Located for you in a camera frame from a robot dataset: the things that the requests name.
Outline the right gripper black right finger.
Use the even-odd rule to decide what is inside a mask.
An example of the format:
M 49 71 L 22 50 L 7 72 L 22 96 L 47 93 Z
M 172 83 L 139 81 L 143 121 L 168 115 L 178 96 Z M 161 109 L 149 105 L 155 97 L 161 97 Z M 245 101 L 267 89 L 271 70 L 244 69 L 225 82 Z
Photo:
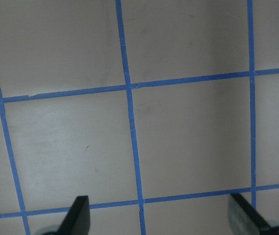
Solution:
M 228 196 L 228 223 L 234 235 L 270 235 L 271 226 L 239 193 Z

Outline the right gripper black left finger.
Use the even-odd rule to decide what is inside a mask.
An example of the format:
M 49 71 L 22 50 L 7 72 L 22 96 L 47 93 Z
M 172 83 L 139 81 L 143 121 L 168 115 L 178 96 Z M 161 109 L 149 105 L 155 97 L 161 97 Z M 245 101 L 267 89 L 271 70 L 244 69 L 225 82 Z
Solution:
M 56 231 L 57 235 L 88 235 L 90 231 L 89 197 L 78 196 Z

